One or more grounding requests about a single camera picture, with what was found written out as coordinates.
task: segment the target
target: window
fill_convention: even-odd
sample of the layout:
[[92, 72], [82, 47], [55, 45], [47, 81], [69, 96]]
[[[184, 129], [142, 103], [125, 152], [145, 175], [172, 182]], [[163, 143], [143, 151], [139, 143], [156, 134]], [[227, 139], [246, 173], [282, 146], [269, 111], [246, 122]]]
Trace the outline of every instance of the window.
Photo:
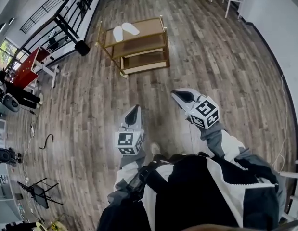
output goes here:
[[[0, 68], [7, 67], [10, 60], [15, 55], [16, 51], [17, 51], [17, 47], [5, 39], [0, 47]], [[14, 63], [13, 69], [16, 70], [17, 68], [19, 68], [20, 64], [26, 59], [26, 56], [28, 56], [26, 52], [24, 51], [19, 52], [16, 57], [16, 61]]]

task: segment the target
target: shoe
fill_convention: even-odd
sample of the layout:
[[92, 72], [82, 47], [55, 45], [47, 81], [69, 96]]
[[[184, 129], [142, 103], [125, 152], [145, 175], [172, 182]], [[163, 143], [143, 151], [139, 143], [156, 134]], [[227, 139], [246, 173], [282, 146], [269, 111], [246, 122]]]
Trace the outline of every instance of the shoe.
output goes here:
[[44, 98], [43, 94], [40, 93], [40, 94], [39, 94], [39, 99], [40, 99], [40, 101], [39, 101], [39, 105], [42, 105], [42, 104], [43, 104], [43, 98]]
[[132, 35], [138, 35], [140, 33], [140, 31], [134, 25], [128, 22], [123, 23], [121, 27], [124, 31], [127, 31]]
[[123, 29], [122, 29], [122, 27], [116, 26], [115, 29], [113, 30], [113, 34], [114, 34], [116, 42], [123, 41]]
[[152, 143], [150, 146], [150, 150], [153, 156], [160, 154], [160, 147], [157, 143]]

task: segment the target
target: white cable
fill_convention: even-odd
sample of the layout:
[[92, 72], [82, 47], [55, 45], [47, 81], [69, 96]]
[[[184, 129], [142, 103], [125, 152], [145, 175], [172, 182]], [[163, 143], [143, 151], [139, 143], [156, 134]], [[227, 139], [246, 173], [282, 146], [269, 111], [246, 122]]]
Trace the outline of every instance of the white cable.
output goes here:
[[276, 163], [277, 163], [277, 160], [279, 157], [282, 158], [283, 160], [283, 165], [280, 169], [280, 171], [278, 173], [280, 173], [283, 168], [284, 168], [284, 165], [285, 165], [285, 158], [281, 155], [283, 149], [284, 149], [284, 144], [285, 144], [285, 141], [286, 141], [286, 136], [287, 136], [287, 131], [288, 131], [288, 103], [287, 103], [287, 99], [286, 99], [286, 95], [285, 95], [285, 90], [284, 90], [284, 82], [283, 82], [283, 77], [284, 77], [284, 74], [282, 75], [281, 77], [281, 82], [282, 82], [282, 91], [283, 91], [283, 94], [284, 94], [284, 102], [285, 102], [285, 113], [286, 113], [286, 116], [285, 116], [285, 133], [284, 133], [284, 141], [282, 143], [282, 146], [281, 146], [281, 149], [280, 149], [280, 152], [278, 153], [277, 157], [276, 157], [276, 160], [273, 162], [272, 166], [274, 168], [274, 170], [276, 170]]
[[23, 163], [22, 163], [22, 164], [23, 164], [23, 171], [24, 171], [25, 182], [27, 182], [27, 172], [25, 171], [25, 167], [24, 167], [24, 163], [25, 163], [25, 155], [26, 155], [27, 151], [28, 151], [29, 148], [30, 148], [30, 143], [31, 143], [31, 141], [32, 141], [33, 138], [34, 138], [34, 136], [33, 136], [32, 138], [30, 138], [28, 147], [27, 147], [27, 149], [25, 150], [25, 153], [24, 153], [24, 155], [23, 155]]

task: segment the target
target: white slipper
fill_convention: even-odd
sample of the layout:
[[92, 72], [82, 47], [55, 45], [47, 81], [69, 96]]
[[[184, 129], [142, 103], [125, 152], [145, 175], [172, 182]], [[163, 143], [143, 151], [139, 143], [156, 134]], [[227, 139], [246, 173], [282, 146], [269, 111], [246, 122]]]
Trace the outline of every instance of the white slipper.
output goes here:
[[43, 104], [44, 96], [43, 96], [43, 94], [41, 92], [39, 93], [39, 99], [40, 99], [40, 101], [38, 102], [38, 104], [39, 105], [42, 105]]
[[116, 42], [121, 42], [123, 40], [122, 27], [116, 26], [113, 33], [114, 33], [114, 37], [115, 37]]
[[135, 26], [133, 26], [131, 23], [128, 23], [128, 22], [123, 23], [122, 28], [124, 31], [127, 31], [132, 35], [137, 35], [140, 33], [140, 31]]

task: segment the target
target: folding stand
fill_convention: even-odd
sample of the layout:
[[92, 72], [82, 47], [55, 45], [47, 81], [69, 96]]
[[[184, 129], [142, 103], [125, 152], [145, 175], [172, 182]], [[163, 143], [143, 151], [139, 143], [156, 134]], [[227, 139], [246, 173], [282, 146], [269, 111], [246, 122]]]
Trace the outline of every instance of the folding stand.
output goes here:
[[[59, 204], [59, 205], [63, 205], [62, 203], [59, 203], [57, 201], [52, 200], [49, 196], [46, 195], [46, 192], [48, 192], [50, 189], [54, 188], [55, 186], [59, 185], [59, 183], [54, 184], [53, 186], [50, 186], [46, 183], [44, 183], [43, 181], [46, 180], [47, 178], [44, 178], [36, 183], [34, 183], [33, 185], [27, 187], [24, 184], [17, 182], [25, 191], [29, 192], [32, 196], [32, 198], [41, 206], [43, 206], [45, 209], [48, 209], [48, 203], [47, 200]], [[38, 183], [42, 182], [43, 184], [49, 186], [50, 188], [47, 189], [46, 191], [41, 188], [40, 186], [38, 186]]]

